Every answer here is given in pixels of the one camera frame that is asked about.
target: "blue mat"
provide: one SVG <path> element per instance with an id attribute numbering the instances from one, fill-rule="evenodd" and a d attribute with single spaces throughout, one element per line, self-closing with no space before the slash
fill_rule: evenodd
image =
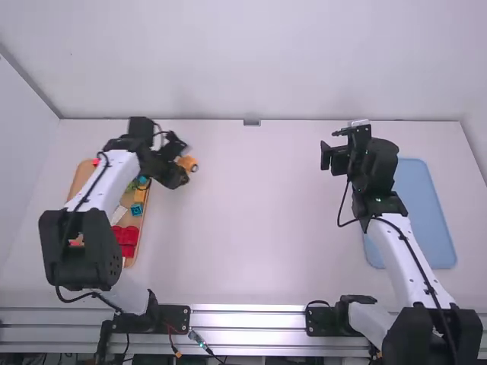
<path id="1" fill-rule="evenodd" d="M 453 268 L 457 254 L 426 163 L 400 158 L 394 180 L 393 190 L 409 212 L 415 238 L 431 268 Z M 366 234 L 364 250 L 369 264 L 385 268 L 379 250 Z"/>

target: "blue block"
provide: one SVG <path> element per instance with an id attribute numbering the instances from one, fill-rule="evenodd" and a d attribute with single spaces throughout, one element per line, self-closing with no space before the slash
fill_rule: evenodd
<path id="1" fill-rule="evenodd" d="M 142 215 L 142 212 L 144 211 L 144 207 L 142 203 L 135 203 L 132 204 L 132 207 L 130 207 L 130 212 L 134 217 L 139 217 Z"/>

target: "wire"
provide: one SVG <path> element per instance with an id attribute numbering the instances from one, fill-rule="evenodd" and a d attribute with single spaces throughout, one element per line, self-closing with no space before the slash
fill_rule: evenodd
<path id="1" fill-rule="evenodd" d="M 97 152 L 97 157 L 99 158 L 100 156 L 103 156 L 105 159 L 105 166 L 103 166 L 103 169 L 100 172 L 100 175 L 97 176 L 97 178 L 93 181 L 93 184 L 91 184 L 90 188 L 84 194 L 83 198 L 80 199 L 80 201 L 77 203 L 75 208 L 73 209 L 72 215 L 69 218 L 68 223 L 66 224 L 66 229 L 64 231 L 64 234 L 62 235 L 62 244 L 64 245 L 66 240 L 68 239 L 68 234 L 69 234 L 69 229 L 71 228 L 71 225 L 73 224 L 73 221 L 75 220 L 75 213 L 78 211 L 78 209 L 87 201 L 86 199 L 88 196 L 90 196 L 91 192 L 93 191 L 94 187 L 98 184 L 100 181 L 101 177 L 105 174 L 107 169 L 111 166 L 110 165 L 110 159 L 108 158 L 107 154 L 105 154 L 103 151 L 98 151 Z"/>
<path id="2" fill-rule="evenodd" d="M 127 351 L 129 350 L 129 346 L 130 346 L 130 336 L 129 336 L 128 332 L 126 332 L 126 336 L 127 336 L 127 346 L 125 347 L 125 350 L 123 351 L 122 359 L 125 359 L 125 356 L 127 355 Z"/>
<path id="3" fill-rule="evenodd" d="M 348 222 L 345 222 L 344 224 L 340 223 L 340 216 L 342 215 L 343 203 L 345 203 L 345 197 L 347 196 L 347 191 L 349 190 L 349 184 L 350 184 L 350 180 L 347 179 L 347 185 L 345 185 L 345 191 L 343 192 L 342 202 L 340 203 L 340 208 L 338 210 L 338 216 L 336 217 L 336 225 L 340 228 L 342 228 L 344 226 L 348 226 L 349 224 L 358 221 L 358 218 L 355 218 L 355 219 L 352 219 Z"/>
<path id="4" fill-rule="evenodd" d="M 344 226 L 347 226 L 347 225 L 349 225 L 351 223 L 354 223 L 354 222 L 360 220 L 360 218 L 355 218 L 355 219 L 352 219 L 352 220 L 350 220 L 348 222 L 345 222 L 344 224 L 340 224 L 340 215 L 342 213 L 343 203 L 345 201 L 345 196 L 347 194 L 347 190 L 349 189 L 349 183 L 350 183 L 350 180 L 347 179 L 347 185 L 345 187 L 345 191 L 343 192 L 342 202 L 340 203 L 340 208 L 338 210 L 338 216 L 336 218 L 336 224 L 340 228 L 341 227 L 344 227 Z M 399 239 L 402 240 L 402 241 L 404 241 L 404 243 L 406 244 L 406 247 L 408 248 L 409 253 L 411 254 L 412 259 L 414 260 L 416 266 L 418 266 L 418 270 L 421 273 L 421 276 L 423 277 L 423 280 L 425 281 L 425 285 L 426 285 L 426 287 L 428 289 L 428 293 L 431 295 L 431 298 L 434 301 L 434 305 L 436 306 L 436 309 L 438 310 L 438 314 L 440 316 L 441 324 L 444 327 L 444 334 L 445 334 L 445 337 L 446 337 L 446 340 L 447 340 L 447 343 L 448 343 L 448 347 L 450 348 L 450 351 L 451 351 L 451 355 L 452 355 L 452 358 L 453 358 L 453 361 L 454 361 L 454 365 L 457 365 L 458 364 L 457 352 L 455 351 L 454 340 L 453 340 L 453 337 L 452 337 L 450 328 L 448 327 L 447 319 L 444 316 L 443 310 L 441 310 L 441 305 L 440 305 L 440 302 L 439 302 L 438 298 L 436 297 L 436 293 L 434 291 L 434 288 L 431 286 L 431 283 L 430 283 L 430 281 L 428 279 L 428 276 L 426 275 L 425 270 L 421 266 L 421 263 L 418 260 L 418 256 L 416 256 L 414 250 L 412 249 L 411 244 L 409 243 L 408 238 L 401 231 L 401 229 L 398 226 L 396 226 L 394 223 L 389 222 L 388 220 L 383 219 L 381 217 L 370 216 L 369 218 L 370 219 L 374 219 L 376 221 L 383 222 L 383 223 L 391 226 L 399 234 Z"/>
<path id="5" fill-rule="evenodd" d="M 108 305 L 110 308 L 114 309 L 116 312 L 121 313 L 121 314 L 124 313 L 122 308 L 111 303 L 107 298 L 105 298 L 100 293 L 97 293 L 96 291 L 90 291 L 88 293 L 80 295 L 79 297 L 67 299 L 61 295 L 61 290 L 60 290 L 59 285 L 56 285 L 55 288 L 56 288 L 56 295 L 57 295 L 58 299 L 61 300 L 63 303 L 74 303 L 74 302 L 77 302 L 78 300 L 84 299 L 86 297 L 92 297 L 92 298 L 98 298 L 99 300 L 104 302 L 106 305 Z"/>
<path id="6" fill-rule="evenodd" d="M 165 324 L 167 326 L 167 330 L 172 330 L 174 333 L 178 334 L 178 335 L 185 335 L 187 332 L 182 332 L 182 331 L 178 331 L 177 329 L 175 329 L 172 325 L 170 325 L 169 323 L 167 322 L 162 322 L 163 324 Z"/>
<path id="7" fill-rule="evenodd" d="M 154 123 L 154 125 L 157 127 L 157 129 L 159 129 L 159 132 L 157 133 L 154 133 L 152 135 L 152 137 L 155 137 L 156 135 L 161 135 L 161 146 L 159 146 L 159 149 L 162 148 L 162 146 L 164 146 L 164 135 L 166 135 L 167 133 L 169 133 L 168 131 L 163 131 L 162 128 L 161 128 L 161 125 L 159 123 L 156 123 L 154 121 L 152 121 Z"/>

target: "wooden cutting board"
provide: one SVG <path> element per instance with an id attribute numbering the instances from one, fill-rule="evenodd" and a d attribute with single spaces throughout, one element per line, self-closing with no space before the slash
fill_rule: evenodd
<path id="1" fill-rule="evenodd" d="M 78 192 L 81 190 L 83 185 L 88 181 L 91 174 L 95 171 L 96 167 L 93 165 L 92 160 L 84 160 L 76 169 L 75 177 L 73 178 L 73 182 L 71 184 L 71 188 L 69 189 L 68 199 L 67 201 L 71 200 Z M 137 259 L 138 249 L 140 247 L 140 237 L 142 235 L 142 225 L 144 223 L 144 216 L 147 210 L 147 201 L 150 192 L 150 188 L 147 190 L 145 194 L 144 200 L 144 209 L 142 212 L 142 216 L 134 217 L 130 213 L 130 207 L 134 204 L 134 192 L 132 190 L 130 192 L 125 192 L 122 197 L 120 198 L 120 205 L 127 209 L 127 212 L 120 218 L 120 220 L 116 223 L 117 226 L 120 227 L 128 227 L 134 226 L 138 228 L 138 239 L 137 239 L 137 246 L 135 247 L 135 254 L 133 258 L 126 258 L 124 260 L 123 267 L 130 268 L 135 264 L 135 260 Z M 77 238 L 80 244 L 82 244 L 82 237 Z"/>

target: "red block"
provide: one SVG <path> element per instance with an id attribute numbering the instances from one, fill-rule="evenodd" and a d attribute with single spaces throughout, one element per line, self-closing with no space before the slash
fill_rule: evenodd
<path id="1" fill-rule="evenodd" d="M 112 226 L 112 231 L 115 234 L 116 241 L 121 245 L 123 244 L 124 229 L 120 226 Z"/>
<path id="2" fill-rule="evenodd" d="M 123 245 L 137 246 L 138 240 L 138 228 L 134 226 L 128 226 L 123 233 Z"/>
<path id="3" fill-rule="evenodd" d="M 123 257 L 134 257 L 135 255 L 135 247 L 134 246 L 125 246 L 120 245 L 120 249 L 122 249 L 122 256 Z"/>

